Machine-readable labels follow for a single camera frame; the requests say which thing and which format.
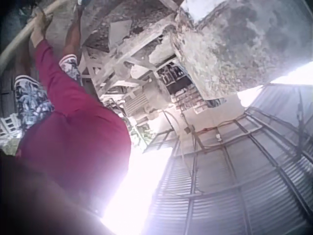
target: metal frame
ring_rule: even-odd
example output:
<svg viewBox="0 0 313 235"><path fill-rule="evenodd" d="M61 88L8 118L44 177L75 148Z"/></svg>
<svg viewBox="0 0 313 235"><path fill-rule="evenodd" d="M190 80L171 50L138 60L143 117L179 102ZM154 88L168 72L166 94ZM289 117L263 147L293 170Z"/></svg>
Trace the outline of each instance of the metal frame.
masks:
<svg viewBox="0 0 313 235"><path fill-rule="evenodd" d="M285 123L284 121L280 120L279 118L276 118L274 116L265 114L264 112L261 113L261 114L263 114L265 117L270 118L273 121L276 121L276 122L280 123L281 125L283 125L284 127L288 128L289 130L292 130L295 134L299 135L299 132L297 131L297 129L294 126L292 126L290 123L289 124ZM241 120L241 119L246 119L249 122L252 122L254 124L257 123L257 124L260 125L260 127L256 128L254 131L248 131L247 129L245 129L237 121L237 120ZM222 142L220 144L217 144L216 146L211 147L209 149L205 148L205 149L201 149L199 151L194 151L193 153L190 153L190 154L185 154L186 158L193 157L194 160L193 160L193 168L192 168L192 181L191 181L190 194L189 195L177 195L177 198L180 198L180 199L184 198L184 199L189 201L188 211L187 211L187 215L186 215L186 225L185 225L185 228L184 228L184 235L190 234L190 233L188 233L188 231L189 231L190 224L191 224L191 221L192 221L193 206L194 206L195 199L203 199L203 198L208 198L208 197L212 197L212 196L218 196L218 195L224 194L227 191L233 191L233 190L237 191L238 198L240 200L240 204L241 204L242 211L243 211L243 219L244 219L244 223L245 223L246 234L247 235L253 234L252 228L251 228L251 223L250 223L250 218L249 218L249 213L247 211L247 207L246 207L246 203L245 203L245 199L243 198L243 196L241 194L241 187L246 185L246 184L248 184L248 183L256 181L256 180L258 180L260 178L266 177L269 173L274 172L274 171L277 171L279 173L281 179L286 184L288 190L291 192L294 200L296 201L296 203L298 205L299 211L303 214L304 218L310 224L313 224L313 211L310 209L310 207L308 206L308 204L304 200L303 196L301 195L301 193L299 192L299 190L297 189L295 184L288 177L287 173L283 170L283 167L288 165L288 164L290 164L290 163L292 163L292 162L294 162L294 159L290 159L290 160L287 160L287 161L279 164L273 158L273 156L271 156L270 153L254 138L253 134L257 133L257 132L262 132L262 133L265 133L266 135L268 135L267 131L269 131L270 133L273 134L273 136L269 136L269 138L272 138L272 140L277 144L277 146L279 148L281 148L289 156L291 156L291 153L288 152L288 150L284 146L282 146L279 143L279 141L281 141L281 142L287 144L287 146L290 146L290 147L295 148L295 149L296 149L297 145L295 143L293 143L292 141L288 140L286 137L284 137L281 134L279 134L271 126L267 125L266 123L264 123L263 121L259 120L256 117L254 117L252 114L250 114L248 112L245 112L243 117L239 117L238 119L234 120L231 123L235 123L242 130L243 134L239 135L239 136L236 136L235 138L233 138L231 140L228 140L226 142L224 142L222 140ZM158 145L157 149L160 149L164 143L175 140L175 139L167 140L167 137L169 136L170 132L172 132L172 131L174 131L174 130L170 129L168 131L159 133L157 136L165 134L165 137L163 138L163 140L160 141L160 142L154 143L155 139L157 138L157 136L156 136L155 139L151 142L150 146L151 147L152 146L155 147L156 145ZM217 131L219 133L218 128L213 128L210 131ZM195 138L196 143L198 142L199 146L201 146L202 143L201 143L201 140L200 140L199 136L197 135L197 133L192 132L191 134L196 137ZM309 137L312 138L308 133L306 133L305 135L308 138ZM260 175L257 175L257 176L255 176L253 178L249 178L249 179L239 183L239 181L237 180L237 176L236 176L236 173L235 173L234 166L232 164L231 158L230 158L230 156L228 154L227 146L229 146L231 144L234 144L235 142L240 141L243 138L249 138L255 144L255 146L263 153L263 155L271 163L273 168L270 169L270 170L267 170L265 172L262 172L262 174L260 174ZM180 157L180 155L179 156L175 156L175 152L176 152L175 150L176 150L176 148L178 146L178 143L179 143L178 139L176 139L176 141L177 142L175 144L175 148L173 149L171 158ZM234 184L232 186L230 186L230 187L223 188L222 190L217 190L217 191L210 192L210 193L198 193L198 192L196 192L196 180L197 180L196 175L197 175L197 158L198 158L198 155L201 154L201 153L208 153L208 152L211 152L211 151L216 151L218 149L220 149L223 152L223 154L224 154L225 161L227 163L227 167L229 168L229 172L231 173L231 176L232 176ZM305 156L310 161L310 163L313 164L313 158L312 158L312 156L309 153L307 153L305 150L302 150L302 155ZM156 195L159 195L159 193L160 193L159 190L160 190L160 187L157 188Z"/></svg>
<svg viewBox="0 0 313 235"><path fill-rule="evenodd" d="M248 131L236 120L234 120L236 125L245 133ZM304 198L302 197L299 190L296 188L294 183L288 177L287 173L279 166L278 162L272 157L272 155L255 139L252 134L248 135L248 138L257 146L257 148L264 154L264 156L268 159L268 161L272 164L273 167L276 168L277 172L279 173L282 180L287 185L288 189L294 196L295 201L297 202L299 209L302 211L305 218L313 224L313 211L310 209Z"/></svg>
<svg viewBox="0 0 313 235"><path fill-rule="evenodd" d="M260 114L260 116L258 116L260 118L255 117L254 113L250 113L252 111ZM268 118L270 123L269 124L265 123L262 120L262 118L263 119ZM308 121L305 125L307 125L310 122L310 120L312 120L312 118L313 118L313 116L309 117ZM247 130L248 127L245 127L242 124L240 124L238 122L239 120L240 121L241 120L246 121L247 123L253 123L257 126L257 128L252 129L252 127L251 127L251 129L250 129L250 127L249 127L249 130ZM303 148L299 148L298 147L299 143L294 143L293 141L291 141L290 139L288 139L287 137L285 137L281 133L279 133L279 131L277 131L273 126L271 126L272 123L278 123L282 127L286 128L286 130L290 130L292 133L294 133L296 136L298 136L299 140L300 140L299 136L302 134L303 135L302 141L304 142L304 144L302 145ZM191 226L192 219L193 219L194 203L195 203L196 199L218 197L219 195L225 195L225 193L227 193L227 192L237 192L237 198L239 199L239 202L241 205L241 210L242 210L242 215L243 215L243 219L244 219L243 222L244 222L245 229L246 229L245 232L247 235L253 234L252 225L251 225L251 221L250 221L250 212L247 209L246 201L245 201L245 198L242 194L242 189L243 189L243 186L250 184L254 181L260 180L262 178L265 178L270 173L273 173L273 172L278 173L279 178L284 183L285 188L290 192L293 200L297 204L298 211L303 216L303 218L305 218L305 221L307 223L313 225L313 211L310 208L312 205L304 199L305 195L302 195L301 192L299 191L302 189L297 188L298 186L296 186L295 183L290 179L290 177L288 175L289 172L287 170L284 170L285 167L287 167L287 166L289 167L289 165L292 163L295 164L302 157L306 158L311 164L313 164L313 156L312 156L312 150L311 150L311 145L313 145L313 137L308 132L306 132L305 130L301 131L300 127L293 126L291 123L286 122L280 118L277 118L274 115L263 112L262 110L255 108L253 106L248 108L245 111L243 116L238 117L236 120L233 120L233 121L231 121L225 125L230 125L230 124L236 124L238 126L238 128L242 131L242 134L234 136L234 137L230 137L227 140L222 139L222 141L220 143L214 144L214 145L210 146L209 148L204 146L204 148L201 148L200 150L195 149L192 153L188 153L188 154L184 155L185 158L189 158L189 159L193 158L190 194L187 194L187 195L186 194L180 195L180 194L175 194L175 193L167 194L167 191L160 192L159 191L160 188L158 188L158 192L156 192L156 195L160 196L159 200L165 200L166 201L166 200L172 200L173 197L174 198L177 197L177 199L185 199L189 202L188 203L188 211L187 211L186 219L185 219L185 228L184 228L183 234L184 235L190 234L190 226ZM209 132L215 131L219 134L219 128L218 127L210 128L208 131ZM255 138L256 134L258 134L258 133L262 133L262 134L266 135L268 137L269 141L273 141L273 143L275 143L277 148L282 150L284 156L286 155L288 158L285 159L283 162L276 161L276 159L269 153L269 151ZM173 141L173 139L167 140L167 137L169 136L168 131L163 132L161 134L166 134L166 137L163 139L163 141L161 141L163 144L169 143L170 141ZM198 143L199 146L203 146L203 143L201 142L201 133L200 132L196 133L195 131L192 131L191 134L194 136L196 143ZM253 175L252 177L249 177L249 178L246 178L246 179L239 181L237 179L236 171L234 169L234 165L233 165L232 159L228 153L227 147L238 142L238 141L242 141L244 139L250 139L252 141L252 143L265 156L265 158L270 163L270 166L272 168L266 168L260 174ZM151 142L150 146L154 147L154 148L156 146L162 146L161 142L157 142L157 143ZM174 162L176 158L181 157L181 155L177 155L177 156L175 155L176 154L176 147L175 147L175 149L173 149L173 152L171 155L171 158L173 158L172 162ZM233 181L233 185L222 188L222 189L218 189L216 191L210 191L210 192L202 192L202 191L200 191L200 189L197 190L196 187L197 187L197 170L198 170L197 159L198 159L198 156L200 154L206 154L206 153L216 151L216 150L221 150L223 152L223 156L224 156L225 162L227 164L228 171L230 172L230 175L231 175L231 178Z"/></svg>
<svg viewBox="0 0 313 235"><path fill-rule="evenodd" d="M218 127L216 127L216 132L218 134L220 134ZM232 161L230 159L227 147L224 145L222 147L222 150L223 150L223 155L225 157L225 161L227 163L228 170L229 170L229 172L230 172L230 174L232 176L233 183L238 184L236 171L235 171L234 165L233 165L233 163L232 163ZM241 187L240 186L237 187L237 195L238 195L238 198L240 200L240 204L241 204L241 207L242 207L242 210L243 210L243 218L244 218L244 222L245 222L246 234L247 235L252 235L253 232L252 232L252 228L251 228L251 222L250 222L250 218L249 218L249 213L247 211L246 202L245 202L245 199L244 199L244 197L243 197L243 195L241 193Z"/></svg>

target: dirty concrete surface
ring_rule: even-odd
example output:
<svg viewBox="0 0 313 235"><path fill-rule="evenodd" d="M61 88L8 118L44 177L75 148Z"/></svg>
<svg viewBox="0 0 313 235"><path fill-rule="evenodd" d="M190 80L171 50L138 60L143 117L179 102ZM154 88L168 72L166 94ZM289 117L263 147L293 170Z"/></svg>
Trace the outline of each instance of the dirty concrete surface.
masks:
<svg viewBox="0 0 313 235"><path fill-rule="evenodd" d="M263 85L312 58L302 1L228 0L197 25L180 11L173 46L205 99Z"/></svg>

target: metal bar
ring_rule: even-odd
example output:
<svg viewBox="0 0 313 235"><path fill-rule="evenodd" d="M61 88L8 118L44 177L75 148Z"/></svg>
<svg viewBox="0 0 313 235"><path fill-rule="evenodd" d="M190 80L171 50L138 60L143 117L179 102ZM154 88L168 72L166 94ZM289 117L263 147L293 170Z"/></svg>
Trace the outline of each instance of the metal bar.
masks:
<svg viewBox="0 0 313 235"><path fill-rule="evenodd" d="M156 136L153 138L153 140L150 142L148 148L150 147L150 145L154 144L154 141L156 140L156 138L157 138L158 136L164 135L164 134L169 133L169 132L172 132L172 131L174 131L174 130L170 129L170 130L167 130L167 131L163 131L163 132L157 133Z"/></svg>
<svg viewBox="0 0 313 235"><path fill-rule="evenodd" d="M204 150L204 149L205 149L204 145L202 144L202 142L201 142L199 136L197 135L197 133L195 132L195 129L193 128L193 126L190 127L190 125L189 125L189 123L188 123L188 121L187 121L187 119L186 119L186 116L184 115L183 112L181 113L181 116L182 116L182 118L184 119L184 121L185 121L185 123L187 124L187 126L190 128L191 134L194 136L194 138L195 138L196 141L198 142L200 148L201 148L202 150Z"/></svg>
<svg viewBox="0 0 313 235"><path fill-rule="evenodd" d="M166 112L164 112L164 110L163 110L163 113L164 113L164 116L165 116L166 120L167 120L168 123L171 125L171 128L174 130L174 127L173 127L173 125L171 124L170 120L168 119L168 116L166 115Z"/></svg>
<svg viewBox="0 0 313 235"><path fill-rule="evenodd" d="M216 131L221 136L218 127L216 127ZM228 150L227 150L225 145L223 146L222 151L223 151L223 155L225 157L225 161L227 163L227 168L228 168L229 172L231 173L232 179L233 179L235 184L238 184L236 171L235 171L234 165L233 165L233 163L232 163L232 161L230 159ZM253 234L253 232L252 232L252 228L251 228L250 217L249 217L248 210L246 208L245 199L244 199L244 197L242 195L241 187L237 187L237 194L238 194L238 197L239 197L239 200L240 200L240 204L241 204L241 207L242 207L242 210L243 210L246 234L251 235L251 234Z"/></svg>
<svg viewBox="0 0 313 235"><path fill-rule="evenodd" d="M235 124L244 132L248 132L239 122L234 120ZM248 135L249 139L256 145L256 147L263 153L263 155L267 158L267 160L272 164L273 167L277 168L277 171L281 177L281 179L286 184L289 191L292 193L296 203L299 206L300 211L306 217L306 219L312 223L313 219L313 211L310 209L304 198L302 197L301 193L294 185L292 180L289 178L287 173L279 167L278 162L272 157L272 155L253 137L252 134Z"/></svg>
<svg viewBox="0 0 313 235"><path fill-rule="evenodd" d="M198 159L198 155L194 154L194 161L193 161L193 167L192 167L191 188L190 188L191 194L196 192L196 187L197 187L196 186L196 184L197 184L197 182L196 182L196 180L197 180L197 159ZM194 203L195 203L195 201L190 198L187 216L186 216L184 235L188 235L188 232L189 232L190 223L192 220L193 209L194 209Z"/></svg>
<svg viewBox="0 0 313 235"><path fill-rule="evenodd" d="M165 137L163 138L163 140L161 141L159 147L157 148L158 150L161 149L161 147L162 147L164 141L166 140L166 138L168 137L169 134L170 134L170 132L167 132L167 133L166 133Z"/></svg>
<svg viewBox="0 0 313 235"><path fill-rule="evenodd" d="M285 143L293 146L296 150L298 148L298 145L293 143L291 140L287 139L286 137L284 137L283 135L281 135L279 132L277 132L276 130L274 130L271 126L267 125L265 122L259 120L257 117L254 117L253 115L245 112L245 114L252 118L253 120L255 120L257 123L259 123L260 125L264 126L266 129L268 129L271 133L273 133L276 137L278 137L279 139L283 140ZM310 163L313 164L313 157L307 153L306 151L302 150L302 155L305 156Z"/></svg>
<svg viewBox="0 0 313 235"><path fill-rule="evenodd" d="M278 168L282 168L284 167L285 165L288 165L290 163L294 162L293 159L290 159L282 164L280 164L278 166ZM208 192L208 193L194 193L194 194L189 194L189 195L179 195L177 194L176 196L178 198L185 198L185 199L204 199L204 198L208 198L208 197L214 197L214 196L218 196L220 194L223 194L225 192L228 192L228 191L232 191L232 190L235 190L236 188L238 187L242 187L243 185L246 185L246 184L249 184L251 182L254 182L254 181L257 181L259 179L261 179L262 177L265 177L269 174L271 174L272 172L274 171L277 171L277 168L274 168L273 169L270 169L270 170L266 170L264 172L262 172L262 174L258 175L258 176L254 176L252 178L249 178L245 181L241 181L240 183L238 184L234 184L232 186L229 186L229 187L226 187L226 188L223 188L223 189L220 189L220 190L217 190L217 191L214 191L214 192Z"/></svg>
<svg viewBox="0 0 313 235"><path fill-rule="evenodd" d="M173 162L174 162L174 161L171 160L171 159L172 159L172 156L173 156L174 153L175 153L175 149L177 148L178 143L179 143L179 139L177 138L176 143L175 143L175 146L174 146L174 148L173 148L173 150L172 150L172 153L171 153L171 156L170 156L170 158L169 158L169 161L168 161L168 163L166 164L166 167L165 167L165 170L164 170L164 172L163 172L163 175L162 175L162 177L161 177L161 179L160 179L160 181L159 181L159 184L157 185L157 188L156 188L156 190L155 190L155 192L154 192L154 194L153 194L153 196L152 196L151 204L150 204L150 206L149 206L149 211L148 211L148 218L147 218L147 220L146 220L146 222L145 222L145 226L144 226L144 228L143 228L142 234L146 234L147 229L149 228L149 223L150 223L150 221L151 221L151 209L152 209L152 206L153 206L153 204L155 203L156 199L158 198L158 195L159 195L159 193L160 193L160 188L161 188L162 182L164 182L164 178L165 178L166 174L167 174L167 173L171 170L171 168L172 168L172 165L173 165Z"/></svg>
<svg viewBox="0 0 313 235"><path fill-rule="evenodd" d="M209 147L206 147L205 146L205 149L201 149L199 151L196 151L196 152L193 152L193 153L187 153L185 154L185 157L188 157L194 153L210 153L210 152L213 152L213 151L216 151L217 149L220 149L221 147L223 146L228 146L230 144L233 144L235 143L236 141L239 141L240 139L242 139L243 137L247 136L248 134L251 134L251 133L254 133L254 132L258 132L262 129L262 127L259 127L259 128L256 128L256 129L253 129L251 130L249 133L245 133L245 134L241 134L241 135L237 135L236 137L234 138L231 138L229 139L228 141L226 142L223 142L223 143L218 143L218 144L215 144L215 145L211 145Z"/></svg>
<svg viewBox="0 0 313 235"><path fill-rule="evenodd" d="M281 120L280 118L278 118L276 116L273 116L271 114L267 114L267 113L263 112L262 110L260 110L259 108L250 107L250 109L253 110L253 111L256 111L256 112L258 112L258 113L260 113L260 114L262 114L264 116L266 116L269 119L272 119L272 120L276 121L277 123L279 123L279 124L289 128L290 130L292 130L293 132L295 132L296 134L299 135L299 130L295 126L293 126L291 123L286 122L284 120ZM310 138L311 143L313 143L312 136L310 136L308 133L305 133L305 132L303 134L305 135L305 138Z"/></svg>

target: person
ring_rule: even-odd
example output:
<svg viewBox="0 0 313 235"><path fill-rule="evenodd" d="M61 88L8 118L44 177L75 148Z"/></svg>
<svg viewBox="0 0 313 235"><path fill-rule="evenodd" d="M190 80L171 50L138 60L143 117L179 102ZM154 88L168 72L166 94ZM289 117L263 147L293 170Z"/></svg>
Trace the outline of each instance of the person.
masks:
<svg viewBox="0 0 313 235"><path fill-rule="evenodd" d="M76 4L59 63L45 38L52 18L37 13L30 40L40 82L30 76L27 40L17 52L14 86L23 138L16 157L101 216L128 171L131 140L123 120L82 87L77 55L84 7Z"/></svg>
<svg viewBox="0 0 313 235"><path fill-rule="evenodd" d="M113 235L101 219L27 162L0 149L0 234Z"/></svg>

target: hand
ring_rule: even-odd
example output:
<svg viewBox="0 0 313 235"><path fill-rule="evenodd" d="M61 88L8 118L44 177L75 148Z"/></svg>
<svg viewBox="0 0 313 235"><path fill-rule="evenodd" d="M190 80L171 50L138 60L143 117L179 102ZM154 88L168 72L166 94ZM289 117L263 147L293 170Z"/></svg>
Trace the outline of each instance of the hand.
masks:
<svg viewBox="0 0 313 235"><path fill-rule="evenodd" d="M34 48L45 38L45 33L52 21L52 14L46 16L42 9L36 11L35 26L30 39L34 45Z"/></svg>

